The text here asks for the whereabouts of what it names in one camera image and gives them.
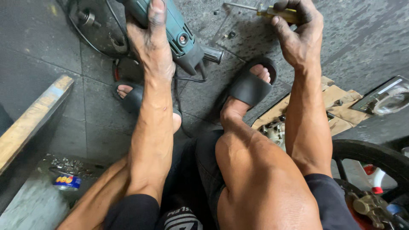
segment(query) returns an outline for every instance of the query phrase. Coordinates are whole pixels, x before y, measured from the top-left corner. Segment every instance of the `black slide sandal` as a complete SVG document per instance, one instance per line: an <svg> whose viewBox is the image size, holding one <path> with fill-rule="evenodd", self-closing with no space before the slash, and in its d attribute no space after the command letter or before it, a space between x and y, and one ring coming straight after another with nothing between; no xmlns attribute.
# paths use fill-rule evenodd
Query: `black slide sandal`
<svg viewBox="0 0 409 230"><path fill-rule="evenodd" d="M270 83L250 73L250 69L257 64L261 64L268 69ZM277 79L278 70L273 60L267 57L254 58L240 69L230 86L228 94L254 107L271 92Z"/></svg>
<svg viewBox="0 0 409 230"><path fill-rule="evenodd" d="M117 92L118 86L120 85L126 85L133 88L123 99ZM121 102L122 107L128 113L135 114L136 117L139 115L139 110L141 109L143 93L143 86L132 83L130 81L117 81L112 85L112 94L114 95L115 99ZM176 108L173 108L173 112L178 114L182 118L181 113Z"/></svg>

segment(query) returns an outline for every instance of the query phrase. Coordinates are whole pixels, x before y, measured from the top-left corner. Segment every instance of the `yellow screwdriver handle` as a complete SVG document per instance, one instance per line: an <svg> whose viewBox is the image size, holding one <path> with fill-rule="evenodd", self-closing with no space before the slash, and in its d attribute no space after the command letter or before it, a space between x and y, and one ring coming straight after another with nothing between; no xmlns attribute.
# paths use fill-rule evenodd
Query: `yellow screwdriver handle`
<svg viewBox="0 0 409 230"><path fill-rule="evenodd" d="M301 23L300 20L298 19L297 11L293 9L285 9L284 11L277 11L273 9L273 6L265 7L263 4L260 4L260 6L257 9L257 15L268 17L268 18L272 18L274 16L280 16L284 18L284 20L286 20L288 23L292 23L296 25L299 25Z"/></svg>

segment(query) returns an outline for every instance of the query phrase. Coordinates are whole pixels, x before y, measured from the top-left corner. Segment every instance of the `screwdriver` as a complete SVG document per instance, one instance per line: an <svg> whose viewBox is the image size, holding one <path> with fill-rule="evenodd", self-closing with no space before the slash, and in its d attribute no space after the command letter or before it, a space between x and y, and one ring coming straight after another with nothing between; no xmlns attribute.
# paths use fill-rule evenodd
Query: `screwdriver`
<svg viewBox="0 0 409 230"><path fill-rule="evenodd" d="M257 16L264 16L267 18L272 18L274 16L280 16L284 18L288 23L293 23L293 24L300 24L300 20L297 17L297 11L293 9L285 9L284 11L277 11L273 9L273 6L265 6L264 4L260 4L258 8L256 7L249 7L241 4L236 4L232 2L225 2L227 5L232 5L235 7L241 7L245 9L250 9L250 10L255 10L257 11Z"/></svg>

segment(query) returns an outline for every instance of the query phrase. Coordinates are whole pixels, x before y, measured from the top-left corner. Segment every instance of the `foot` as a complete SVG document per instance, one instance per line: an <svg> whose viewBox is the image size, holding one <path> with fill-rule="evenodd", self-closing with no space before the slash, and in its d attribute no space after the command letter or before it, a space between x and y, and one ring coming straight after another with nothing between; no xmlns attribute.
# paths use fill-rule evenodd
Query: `foot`
<svg viewBox="0 0 409 230"><path fill-rule="evenodd" d="M119 85L117 88L117 92L118 95L123 99L132 89L133 88L131 86ZM173 113L173 133L175 133L180 128L181 124L182 118L178 114Z"/></svg>
<svg viewBox="0 0 409 230"><path fill-rule="evenodd" d="M261 64L253 66L250 69L250 72L265 82L270 83L270 73L268 72L268 69ZM223 121L229 118L238 118L242 120L244 115L246 115L247 110L251 107L251 105L229 96L220 113L221 120Z"/></svg>

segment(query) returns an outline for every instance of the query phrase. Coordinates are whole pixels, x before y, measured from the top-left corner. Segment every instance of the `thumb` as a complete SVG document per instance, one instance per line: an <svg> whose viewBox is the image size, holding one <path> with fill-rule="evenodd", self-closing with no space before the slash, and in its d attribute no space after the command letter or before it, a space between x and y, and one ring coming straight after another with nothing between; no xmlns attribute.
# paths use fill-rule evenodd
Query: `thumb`
<svg viewBox="0 0 409 230"><path fill-rule="evenodd" d="M153 43L166 40L166 11L163 0L151 0L148 11L148 32Z"/></svg>
<svg viewBox="0 0 409 230"><path fill-rule="evenodd" d="M276 28L276 32L281 43L288 41L294 36L294 32L290 29L287 21L284 20L284 18L280 16L274 16L271 20L271 24Z"/></svg>

